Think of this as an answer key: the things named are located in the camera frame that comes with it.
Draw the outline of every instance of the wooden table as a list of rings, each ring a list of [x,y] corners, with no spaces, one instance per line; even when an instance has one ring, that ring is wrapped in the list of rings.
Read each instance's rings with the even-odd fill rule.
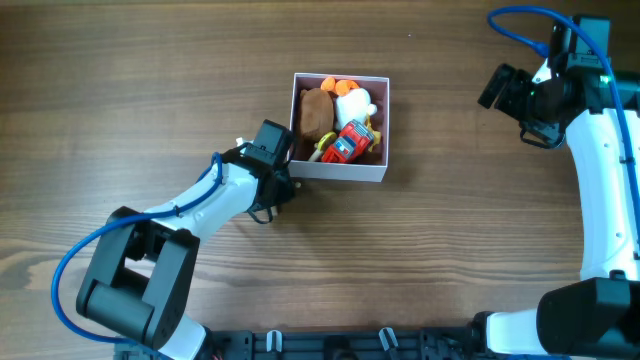
[[[520,143],[515,121],[476,104],[500,63],[541,63],[486,25],[508,3],[0,9],[0,358],[110,358],[55,317],[58,261],[116,208],[182,192],[263,119],[288,123],[294,72],[391,79],[389,170],[381,184],[304,181],[268,226],[234,218],[200,249],[192,317],[214,330],[462,325],[577,281],[570,152]],[[559,10],[610,16],[614,65],[639,70],[640,3]],[[551,27],[502,22],[537,39]],[[92,250],[65,272],[63,305],[108,333],[74,310]]]

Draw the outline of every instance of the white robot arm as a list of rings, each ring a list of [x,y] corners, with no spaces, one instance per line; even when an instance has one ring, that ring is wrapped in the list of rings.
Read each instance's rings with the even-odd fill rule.
[[[172,216],[104,234],[78,293],[78,313],[171,359],[211,359],[210,332],[183,314],[198,248],[235,215],[262,222],[254,212],[266,210],[271,221],[271,207],[294,197],[285,162],[293,141],[291,131],[265,120],[253,143],[216,154],[196,184],[145,211]],[[121,208],[108,223],[136,214]],[[155,262],[148,278],[125,266],[125,258],[143,257]]]
[[[607,48],[607,19],[576,17],[576,24],[594,32]],[[555,148],[565,140],[578,174],[584,225],[581,283],[546,294],[537,309],[494,313],[486,318],[487,348],[501,354],[573,354],[631,357],[638,353],[629,335],[629,316],[640,272],[638,233],[630,168],[640,153],[637,74],[616,76],[622,83],[630,144],[624,144],[620,122],[603,75],[589,48],[580,47],[571,30],[556,23],[549,59],[530,77],[508,65],[496,71],[492,83],[511,78],[496,108],[514,117],[524,142]],[[479,102],[487,107],[495,94],[487,90]],[[531,133],[539,141],[524,137]]]

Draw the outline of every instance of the yellow toy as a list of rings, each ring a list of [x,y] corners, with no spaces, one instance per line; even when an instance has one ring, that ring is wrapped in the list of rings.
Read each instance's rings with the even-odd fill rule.
[[[369,131],[371,131],[371,133],[373,134],[373,142],[371,143],[371,146],[369,146],[369,152],[372,152],[374,146],[380,144],[380,141],[382,141],[382,133],[380,131],[373,130],[373,127],[371,126],[371,117],[369,115],[367,115],[367,120],[364,124],[367,126],[367,129],[369,129]]]
[[[311,154],[309,161],[311,162],[318,161],[318,159],[320,159],[322,154],[324,154],[324,152],[327,151],[327,149],[329,148],[329,145],[333,144],[333,142],[336,141],[337,138],[338,138],[338,135],[336,135],[336,133],[334,133],[333,131],[326,133],[322,137],[322,139],[320,139],[320,141],[318,141],[316,144],[313,145],[313,147],[315,147],[316,150],[313,152],[313,154]]]

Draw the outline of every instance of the stuffed toy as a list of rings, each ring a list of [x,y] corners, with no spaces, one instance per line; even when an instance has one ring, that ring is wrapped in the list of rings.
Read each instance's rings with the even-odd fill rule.
[[[298,134],[306,140],[318,142],[333,128],[333,101],[322,89],[300,92],[300,122]]]
[[[324,79],[320,88],[338,95],[336,99],[336,122],[335,129],[341,131],[351,120],[364,125],[367,116],[371,116],[378,111],[378,108],[371,103],[371,96],[365,89],[361,89],[353,80],[340,80],[336,82],[333,77]]]

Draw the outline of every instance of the white box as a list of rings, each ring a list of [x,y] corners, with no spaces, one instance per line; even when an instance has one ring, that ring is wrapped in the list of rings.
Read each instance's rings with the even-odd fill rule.
[[[371,122],[373,128],[382,133],[382,141],[371,153],[365,152],[353,164],[332,164],[304,161],[313,153],[313,143],[298,139],[298,147],[291,164],[289,164],[289,172],[292,177],[300,178],[380,182],[389,165],[389,78],[296,73],[293,78],[289,128],[296,133],[296,124],[299,121],[300,91],[319,88],[322,81],[329,76],[333,76],[336,81],[354,80],[361,88],[369,92],[371,102],[378,107],[376,114],[371,117]]]

